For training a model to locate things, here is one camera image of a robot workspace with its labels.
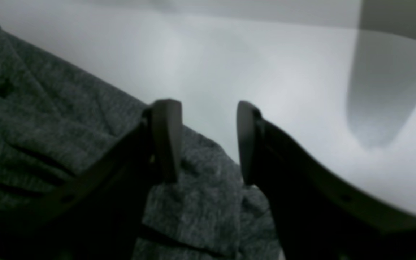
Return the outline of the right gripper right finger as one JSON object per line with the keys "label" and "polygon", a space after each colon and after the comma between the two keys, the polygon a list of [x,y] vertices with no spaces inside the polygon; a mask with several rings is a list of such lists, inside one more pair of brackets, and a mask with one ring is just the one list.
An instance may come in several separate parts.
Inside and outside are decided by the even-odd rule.
{"label": "right gripper right finger", "polygon": [[247,101],[237,106],[246,185],[269,201],[286,260],[416,260],[416,215],[333,174]]}

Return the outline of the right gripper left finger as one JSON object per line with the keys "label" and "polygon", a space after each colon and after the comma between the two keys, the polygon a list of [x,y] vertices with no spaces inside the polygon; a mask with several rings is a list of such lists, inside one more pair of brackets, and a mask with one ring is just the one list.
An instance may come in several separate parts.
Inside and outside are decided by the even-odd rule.
{"label": "right gripper left finger", "polygon": [[153,186],[178,180],[182,103],[160,99],[78,178],[0,216],[0,260],[129,260]]}

